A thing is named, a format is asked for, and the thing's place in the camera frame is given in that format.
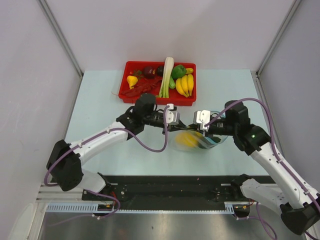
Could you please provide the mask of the dark green toy avocado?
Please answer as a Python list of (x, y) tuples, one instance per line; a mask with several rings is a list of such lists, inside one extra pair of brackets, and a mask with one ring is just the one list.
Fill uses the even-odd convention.
[(217, 136), (205, 137), (201, 136), (198, 140), (198, 147), (200, 149), (211, 149), (216, 145), (220, 144), (222, 139)]

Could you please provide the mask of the yellow toy mango slice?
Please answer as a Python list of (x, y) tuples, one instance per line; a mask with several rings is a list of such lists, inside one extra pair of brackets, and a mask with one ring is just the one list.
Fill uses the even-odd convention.
[(200, 138), (203, 135), (194, 131), (185, 131), (176, 135), (174, 141), (177, 145), (188, 147), (188, 148), (196, 148), (199, 145)]

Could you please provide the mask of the clear zip top bag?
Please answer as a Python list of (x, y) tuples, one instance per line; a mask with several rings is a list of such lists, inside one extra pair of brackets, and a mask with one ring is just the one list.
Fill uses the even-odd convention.
[(182, 121), (177, 125), (169, 125), (168, 132), (177, 133), (171, 141), (174, 147), (180, 151), (197, 151), (209, 150), (220, 144), (223, 144), (228, 138), (227, 135), (208, 134), (202, 131), (202, 128), (208, 123), (209, 116), (215, 118), (219, 111), (196, 111), (193, 115), (193, 123), (185, 125)]

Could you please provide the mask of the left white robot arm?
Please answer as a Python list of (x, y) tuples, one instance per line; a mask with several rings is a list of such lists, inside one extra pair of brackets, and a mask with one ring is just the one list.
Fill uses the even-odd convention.
[(100, 173), (83, 169), (83, 165), (91, 158), (117, 143), (136, 139), (145, 126), (161, 128), (164, 144), (168, 144), (168, 133), (186, 130), (187, 126), (180, 120), (177, 107), (169, 103), (164, 109), (156, 106), (156, 97), (150, 93), (142, 94), (133, 106), (120, 115), (111, 125), (98, 133), (67, 143), (64, 139), (55, 143), (46, 168), (44, 184), (51, 186), (48, 177), (64, 192), (76, 187), (92, 191), (100, 200), (110, 196), (111, 188)]

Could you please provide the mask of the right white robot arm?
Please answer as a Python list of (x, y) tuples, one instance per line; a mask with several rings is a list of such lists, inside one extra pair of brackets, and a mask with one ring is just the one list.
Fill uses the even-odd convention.
[(253, 199), (277, 213), (294, 234), (307, 234), (320, 220), (320, 193), (286, 161), (277, 149), (273, 132), (251, 123), (244, 101), (228, 101), (216, 116), (209, 110), (196, 111), (194, 129), (204, 136), (231, 136), (237, 148), (262, 166), (280, 189), (266, 187), (243, 174), (230, 188), (235, 200)]

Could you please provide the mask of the red plastic tray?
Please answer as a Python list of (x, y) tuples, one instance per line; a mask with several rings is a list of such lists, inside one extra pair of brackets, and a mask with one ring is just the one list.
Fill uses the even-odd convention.
[[(133, 72), (134, 70), (141, 70), (143, 72), (144, 67), (146, 66), (152, 66), (155, 69), (157, 69), (159, 66), (163, 66), (165, 64), (164, 61), (128, 61), (125, 64), (124, 72), (122, 81), (120, 84), (120, 88), (117, 94), (120, 93), (120, 91), (129, 90), (129, 84), (127, 83), (127, 77), (130, 76), (130, 72)], [(195, 63), (188, 63), (188, 62), (175, 62), (174, 66), (177, 65), (183, 65), (186, 68), (192, 68), (194, 70), (193, 77), (194, 77), (194, 88), (192, 92), (191, 97), (184, 97), (180, 95), (177, 90), (175, 89), (169, 89), (169, 98), (156, 98), (156, 103), (158, 105), (166, 105), (166, 104), (174, 104), (176, 106), (192, 106), (193, 103), (197, 100), (197, 66)], [(126, 104), (134, 104), (136, 100), (140, 96), (136, 97), (125, 97), (120, 96), (119, 98), (123, 100)]]

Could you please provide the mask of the white toy radish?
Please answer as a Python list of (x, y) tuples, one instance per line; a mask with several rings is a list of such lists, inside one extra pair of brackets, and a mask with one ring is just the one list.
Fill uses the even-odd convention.
[(158, 98), (169, 98), (169, 83), (173, 68), (174, 58), (168, 56), (164, 62), (162, 82), (160, 85), (159, 93), (157, 95)]

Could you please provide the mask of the red toy lobster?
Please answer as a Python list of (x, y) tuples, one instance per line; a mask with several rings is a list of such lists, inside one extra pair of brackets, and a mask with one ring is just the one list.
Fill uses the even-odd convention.
[(133, 98), (140, 96), (144, 93), (149, 93), (153, 89), (155, 89), (159, 83), (161, 83), (162, 78), (155, 78), (155, 79), (146, 79), (141, 78), (138, 80), (138, 82), (133, 86), (132, 89), (127, 90), (121, 90), (119, 94), (117, 94), (118, 97), (128, 97)]

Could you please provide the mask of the yellow toy banana bunch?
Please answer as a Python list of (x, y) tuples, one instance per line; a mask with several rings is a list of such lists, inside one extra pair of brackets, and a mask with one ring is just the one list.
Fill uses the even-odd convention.
[(194, 69), (193, 68), (187, 68), (186, 74), (182, 76), (181, 78), (178, 78), (175, 81), (175, 89), (176, 91), (184, 96), (185, 98), (189, 98), (193, 94), (194, 90)]

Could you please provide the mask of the dark purple toy onion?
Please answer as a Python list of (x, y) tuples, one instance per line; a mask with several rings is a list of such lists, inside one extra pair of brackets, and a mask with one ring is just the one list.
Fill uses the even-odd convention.
[(154, 79), (156, 76), (156, 69), (153, 66), (146, 66), (144, 67), (142, 74), (146, 79)]

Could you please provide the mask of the small toy cherry tomatoes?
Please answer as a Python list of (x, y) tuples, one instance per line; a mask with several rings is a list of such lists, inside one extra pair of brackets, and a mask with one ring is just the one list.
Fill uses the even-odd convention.
[(130, 72), (131, 76), (137, 77), (138, 79), (143, 78), (143, 72), (141, 70), (135, 69), (133, 72)]

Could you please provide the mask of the small purple toy plum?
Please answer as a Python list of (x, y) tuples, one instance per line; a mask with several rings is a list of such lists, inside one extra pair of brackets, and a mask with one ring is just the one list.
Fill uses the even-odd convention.
[(164, 66), (161, 65), (156, 69), (156, 75), (159, 76), (159, 77), (162, 77), (163, 74), (164, 74)]

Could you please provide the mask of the green toy bell pepper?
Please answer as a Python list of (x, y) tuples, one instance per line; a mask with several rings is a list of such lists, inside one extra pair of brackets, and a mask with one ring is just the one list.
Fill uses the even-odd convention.
[(187, 69), (179, 64), (172, 69), (171, 76), (173, 79), (182, 78), (187, 73)]

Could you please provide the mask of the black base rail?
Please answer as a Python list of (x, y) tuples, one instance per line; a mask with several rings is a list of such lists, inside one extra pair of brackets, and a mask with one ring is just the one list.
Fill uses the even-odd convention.
[(105, 201), (106, 195), (115, 197), (125, 207), (172, 206), (173, 208), (203, 209), (219, 203), (253, 204), (252, 198), (244, 197), (235, 186), (245, 175), (218, 176), (123, 176), (105, 175), (106, 187), (100, 195), (88, 191), (82, 193), (83, 201)]

